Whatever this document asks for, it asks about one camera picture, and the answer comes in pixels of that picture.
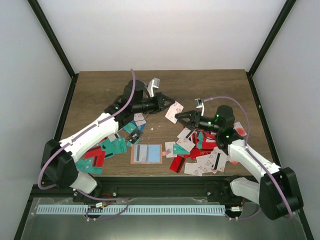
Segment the black aluminium frame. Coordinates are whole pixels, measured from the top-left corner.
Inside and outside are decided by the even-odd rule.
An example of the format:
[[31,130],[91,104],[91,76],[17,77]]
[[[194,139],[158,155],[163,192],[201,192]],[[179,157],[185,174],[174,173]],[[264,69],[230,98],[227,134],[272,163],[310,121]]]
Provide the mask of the black aluminium frame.
[[[28,3],[71,78],[69,89],[63,104],[62,112],[58,121],[55,135],[54,135],[54,140],[59,140],[61,139],[63,129],[65,127],[67,115],[69,113],[70,105],[73,99],[73,95],[76,89],[79,75],[75,73],[74,69],[72,68],[70,61],[68,60],[39,2],[37,0],[30,0]],[[250,67],[250,70],[245,73],[246,78],[248,80],[248,84],[250,86],[251,94],[253,96],[253,99],[257,108],[257,112],[259,114],[259,119],[261,121],[263,131],[266,136],[267,144],[268,144],[272,159],[277,164],[280,163],[279,156],[278,156],[274,141],[272,139],[271,132],[270,132],[264,111],[261,107],[261,101],[260,101],[256,86],[254,84],[253,76],[256,70],[258,69],[259,65],[261,64],[263,58],[265,57],[266,53],[268,52],[270,46],[272,45],[272,42],[274,41],[275,37],[280,31],[282,25],[284,24],[286,18],[288,17],[295,3],[296,2],[294,0],[287,0],[284,3],[257,57],[255,58],[252,66]],[[201,192],[200,189],[205,190],[208,185],[208,182],[206,180],[197,180],[195,182],[191,182],[189,177],[183,177],[181,180],[179,180],[173,176],[164,176],[164,177],[160,177],[160,176],[104,177],[102,176],[102,177],[99,177],[99,180],[102,182],[104,186],[107,184],[111,184],[112,186],[120,186],[120,190],[122,193],[133,194],[133,196],[141,197],[141,198],[148,198],[148,197],[157,197],[157,198],[189,197],[191,198],[191,197],[194,197],[196,194],[203,196],[204,193]]]

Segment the black membership card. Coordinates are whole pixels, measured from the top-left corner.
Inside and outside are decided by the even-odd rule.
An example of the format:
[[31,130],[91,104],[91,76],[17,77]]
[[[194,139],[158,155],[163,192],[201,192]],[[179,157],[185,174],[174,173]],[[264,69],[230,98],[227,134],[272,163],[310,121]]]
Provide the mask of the black membership card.
[[136,128],[128,135],[126,140],[133,145],[140,139],[142,135],[143,135],[143,132],[138,128]]

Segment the pink leather card holder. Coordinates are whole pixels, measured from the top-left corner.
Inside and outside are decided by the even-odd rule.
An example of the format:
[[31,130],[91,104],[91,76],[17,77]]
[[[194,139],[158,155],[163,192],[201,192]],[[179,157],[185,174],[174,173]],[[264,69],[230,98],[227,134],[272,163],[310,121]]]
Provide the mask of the pink leather card holder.
[[131,146],[130,163],[142,165],[160,165],[163,163],[163,146],[161,144],[138,144],[147,145],[147,160],[146,162],[134,162],[135,146]]

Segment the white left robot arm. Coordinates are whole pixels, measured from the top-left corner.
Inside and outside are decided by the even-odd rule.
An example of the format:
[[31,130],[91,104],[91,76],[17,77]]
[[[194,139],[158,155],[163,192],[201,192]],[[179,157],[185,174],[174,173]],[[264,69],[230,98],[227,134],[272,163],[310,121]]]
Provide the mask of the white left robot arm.
[[97,202],[102,189],[91,175],[77,170],[76,163],[100,140],[130,123],[136,114],[157,114],[171,107],[175,100],[154,92],[158,87],[158,82],[152,85],[133,79],[88,126],[65,139],[49,140],[44,146],[38,187],[41,190],[70,187],[83,193],[89,201]]

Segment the light blue slotted rail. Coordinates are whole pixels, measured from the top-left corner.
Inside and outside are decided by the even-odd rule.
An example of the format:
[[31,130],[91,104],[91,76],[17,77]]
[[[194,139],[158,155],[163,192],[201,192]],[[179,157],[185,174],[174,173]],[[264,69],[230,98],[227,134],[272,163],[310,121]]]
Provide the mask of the light blue slotted rail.
[[224,216],[223,205],[109,205],[103,209],[89,210],[87,205],[53,205],[43,204],[36,209],[38,215],[197,215]]

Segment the teal chip card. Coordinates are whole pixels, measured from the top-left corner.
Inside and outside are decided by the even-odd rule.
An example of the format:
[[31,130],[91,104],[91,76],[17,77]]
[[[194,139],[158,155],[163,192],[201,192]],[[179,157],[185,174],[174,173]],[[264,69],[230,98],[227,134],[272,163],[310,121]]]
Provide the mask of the teal chip card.
[[189,155],[190,152],[178,144],[173,145],[173,153],[175,155]]

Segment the red card with stripe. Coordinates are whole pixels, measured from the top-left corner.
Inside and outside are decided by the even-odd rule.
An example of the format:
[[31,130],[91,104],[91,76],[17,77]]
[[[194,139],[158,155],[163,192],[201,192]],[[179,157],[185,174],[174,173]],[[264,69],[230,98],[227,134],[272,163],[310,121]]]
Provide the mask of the red card with stripe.
[[179,174],[181,172],[181,169],[182,169],[185,161],[186,161],[186,159],[183,156],[178,155],[173,159],[169,169],[171,171]]

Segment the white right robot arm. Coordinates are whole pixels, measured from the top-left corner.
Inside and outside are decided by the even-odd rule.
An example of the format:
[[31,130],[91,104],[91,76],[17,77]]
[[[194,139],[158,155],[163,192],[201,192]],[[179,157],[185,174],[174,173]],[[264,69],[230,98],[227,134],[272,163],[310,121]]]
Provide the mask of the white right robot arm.
[[304,202],[295,172],[270,162],[248,145],[234,129],[235,116],[228,105],[220,105],[213,117],[203,116],[197,110],[177,113],[175,118],[190,130],[214,133],[217,147],[226,155],[242,164],[256,179],[234,178],[222,188],[223,198],[229,202],[238,197],[260,206],[270,220],[303,208]]

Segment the white floral VIP card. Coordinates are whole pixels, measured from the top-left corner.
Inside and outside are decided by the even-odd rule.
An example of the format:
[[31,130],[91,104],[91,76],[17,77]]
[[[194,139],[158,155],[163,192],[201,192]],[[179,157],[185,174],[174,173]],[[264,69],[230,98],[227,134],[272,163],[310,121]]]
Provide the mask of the white floral VIP card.
[[174,154],[175,141],[165,142],[165,156],[167,158],[175,158],[177,154]]

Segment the white red corner card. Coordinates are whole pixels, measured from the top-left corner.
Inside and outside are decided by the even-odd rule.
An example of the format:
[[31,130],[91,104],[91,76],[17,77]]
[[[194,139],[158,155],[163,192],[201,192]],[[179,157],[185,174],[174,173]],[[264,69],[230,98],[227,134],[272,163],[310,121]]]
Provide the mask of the white red corner card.
[[241,125],[240,122],[235,122],[234,125],[233,125],[233,128],[236,130],[236,132],[244,137],[247,135],[247,132],[245,131],[245,129],[243,128],[243,126]]

